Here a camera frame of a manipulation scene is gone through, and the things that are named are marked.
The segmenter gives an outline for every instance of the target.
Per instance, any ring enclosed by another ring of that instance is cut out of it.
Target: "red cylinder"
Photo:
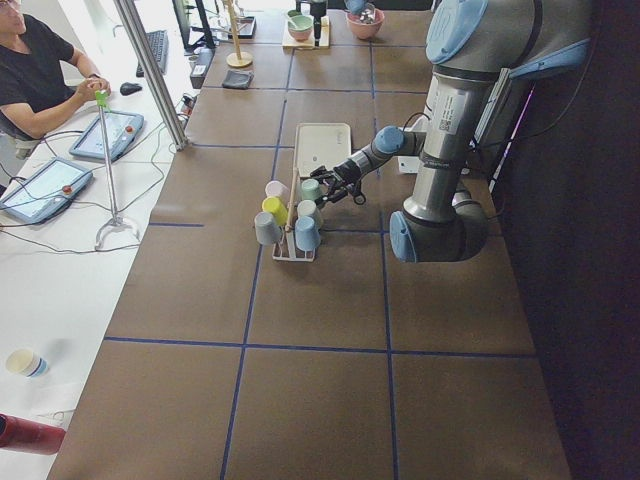
[[[0,413],[0,448],[53,455],[60,450],[65,430]]]

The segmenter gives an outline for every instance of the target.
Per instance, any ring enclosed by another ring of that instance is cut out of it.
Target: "person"
[[[0,0],[0,129],[18,140],[41,139],[64,124],[97,90],[111,92],[93,61],[45,23],[21,13],[21,0]],[[64,82],[60,61],[84,80]]]

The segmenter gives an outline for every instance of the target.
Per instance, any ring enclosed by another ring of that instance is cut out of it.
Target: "keyboard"
[[[160,67],[160,71],[164,75],[167,70],[167,53],[169,52],[169,36],[166,30],[156,30],[154,32],[147,32],[147,40],[151,47],[151,53]],[[142,65],[138,62],[138,68],[136,69],[136,77],[144,77],[142,71]]]

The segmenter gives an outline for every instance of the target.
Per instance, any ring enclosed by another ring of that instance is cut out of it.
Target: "black t-shirt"
[[[60,60],[73,56],[73,45],[47,25],[24,15],[27,31],[21,35],[31,53],[14,52],[0,45],[0,105],[28,103],[34,112],[60,105],[73,94],[64,83]],[[10,135],[30,138],[0,112],[0,126]]]

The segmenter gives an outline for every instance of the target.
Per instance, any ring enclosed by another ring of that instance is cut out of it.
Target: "bowl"
[[[313,31],[313,17],[307,15],[291,17],[291,21],[287,22],[287,30],[294,40],[304,42]]]
[[[347,12],[347,25],[349,25],[349,30],[360,40],[368,40],[375,36],[383,22],[384,12],[377,8],[374,12],[373,23],[362,23],[358,15]]]

